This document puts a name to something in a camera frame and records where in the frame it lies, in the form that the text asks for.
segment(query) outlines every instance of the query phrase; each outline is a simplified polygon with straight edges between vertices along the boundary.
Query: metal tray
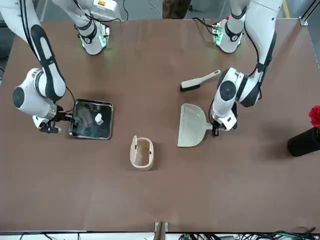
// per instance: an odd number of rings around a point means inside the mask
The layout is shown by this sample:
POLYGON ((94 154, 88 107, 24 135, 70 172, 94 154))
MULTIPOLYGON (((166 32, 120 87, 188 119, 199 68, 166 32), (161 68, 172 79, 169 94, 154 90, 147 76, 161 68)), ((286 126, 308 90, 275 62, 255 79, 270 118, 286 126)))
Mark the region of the metal tray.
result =
POLYGON ((82 139, 111 138, 114 105, 106 101, 76 99, 73 110, 74 122, 69 127, 69 136, 82 139), (102 115, 103 123, 98 125, 95 121, 97 114, 102 115))

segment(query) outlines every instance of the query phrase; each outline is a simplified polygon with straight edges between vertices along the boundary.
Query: red flower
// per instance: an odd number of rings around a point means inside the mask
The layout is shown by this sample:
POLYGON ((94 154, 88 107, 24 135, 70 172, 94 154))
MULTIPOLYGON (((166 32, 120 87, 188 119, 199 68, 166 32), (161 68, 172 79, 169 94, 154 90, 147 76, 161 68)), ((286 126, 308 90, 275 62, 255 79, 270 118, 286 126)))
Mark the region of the red flower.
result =
POLYGON ((320 105, 314 106, 311 109, 309 117, 311 118, 311 124, 320 129, 320 105))

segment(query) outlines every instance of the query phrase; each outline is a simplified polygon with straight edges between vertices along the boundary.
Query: brown table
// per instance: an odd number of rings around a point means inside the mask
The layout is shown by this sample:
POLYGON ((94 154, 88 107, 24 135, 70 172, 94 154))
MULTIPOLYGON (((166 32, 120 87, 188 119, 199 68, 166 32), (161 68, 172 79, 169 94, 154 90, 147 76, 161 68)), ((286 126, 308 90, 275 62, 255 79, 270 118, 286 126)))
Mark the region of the brown table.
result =
MULTIPOLYGON (((205 111, 217 80, 180 93, 180 82, 230 66, 251 72, 256 53, 244 38, 225 54, 192 20, 111 25, 109 49, 81 47, 71 23, 44 28, 61 73, 77 98, 114 103, 109 141, 40 133, 15 109, 12 93, 29 69, 31 50, 16 38, 0 88, 0 231, 273 232, 320 228, 320 154, 291 158, 286 141, 311 127, 320 73, 308 29, 278 20, 278 39, 264 85, 252 108, 238 108, 238 129, 177 148, 180 109, 205 111), (155 166, 139 172, 129 160, 134 135, 154 142, 155 166)), ((67 93, 59 102, 72 106, 67 93)))

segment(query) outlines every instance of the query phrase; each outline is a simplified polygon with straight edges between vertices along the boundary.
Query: green light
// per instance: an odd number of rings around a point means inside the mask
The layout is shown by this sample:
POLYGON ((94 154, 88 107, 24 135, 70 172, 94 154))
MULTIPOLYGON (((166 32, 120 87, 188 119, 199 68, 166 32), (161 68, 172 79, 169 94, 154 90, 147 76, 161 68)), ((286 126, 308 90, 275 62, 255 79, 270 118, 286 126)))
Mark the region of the green light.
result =
POLYGON ((217 44, 218 46, 221 44, 221 39, 222 39, 223 35, 224 35, 223 32, 219 32, 218 36, 216 37, 215 44, 217 44))
POLYGON ((102 47, 105 47, 107 45, 107 38, 105 36, 99 36, 99 40, 102 47))

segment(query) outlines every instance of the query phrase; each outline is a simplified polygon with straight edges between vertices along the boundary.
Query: dustpan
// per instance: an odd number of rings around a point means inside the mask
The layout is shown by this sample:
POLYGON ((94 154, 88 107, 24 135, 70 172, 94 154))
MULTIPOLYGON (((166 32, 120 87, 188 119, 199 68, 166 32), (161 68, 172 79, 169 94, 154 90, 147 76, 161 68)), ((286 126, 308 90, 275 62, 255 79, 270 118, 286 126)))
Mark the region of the dustpan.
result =
POLYGON ((178 147, 193 147, 201 143, 206 131, 212 130, 211 123, 207 123, 204 111, 193 104, 182 104, 178 135, 178 147))

